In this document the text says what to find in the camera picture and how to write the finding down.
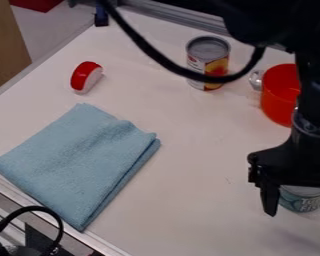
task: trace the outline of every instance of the wooden cabinet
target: wooden cabinet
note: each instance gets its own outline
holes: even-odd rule
[[[31,64],[8,0],[0,0],[0,86]]]

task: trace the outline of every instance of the can lid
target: can lid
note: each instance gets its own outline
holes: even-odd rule
[[[320,188],[312,188],[312,187],[299,187],[299,186],[281,186],[282,189],[298,195],[298,196],[320,196]]]
[[[191,40],[187,45],[187,52],[191,56],[204,61],[213,61],[228,55],[228,42],[216,37],[199,37]]]

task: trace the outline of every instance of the silver can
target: silver can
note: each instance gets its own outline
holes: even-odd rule
[[[228,73],[230,45],[219,37],[203,36],[192,39],[186,46],[187,67],[195,72],[224,76]],[[188,79],[196,89],[215,90],[222,84],[208,84]]]
[[[281,186],[279,204],[293,212],[311,212],[320,207],[320,188]]]

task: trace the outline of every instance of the folded towel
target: folded towel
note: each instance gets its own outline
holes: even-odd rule
[[[0,174],[83,231],[158,150],[154,133],[87,104],[0,157]]]

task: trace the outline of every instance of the table surface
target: table surface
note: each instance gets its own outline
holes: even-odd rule
[[[186,43],[209,34],[123,15],[183,65]],[[226,39],[235,72],[252,47]],[[86,60],[103,65],[105,76],[79,96],[69,78]],[[257,68],[292,61],[268,49]],[[156,132],[162,147],[83,234],[66,225],[74,237],[106,255],[320,255],[320,210],[298,215],[280,207],[271,218],[247,182],[247,154],[282,143],[290,132],[270,121],[258,100],[247,77],[199,91],[148,59],[114,23],[91,27],[0,96],[0,155],[76,103],[93,104]],[[35,203],[1,176],[0,192],[22,205]]]

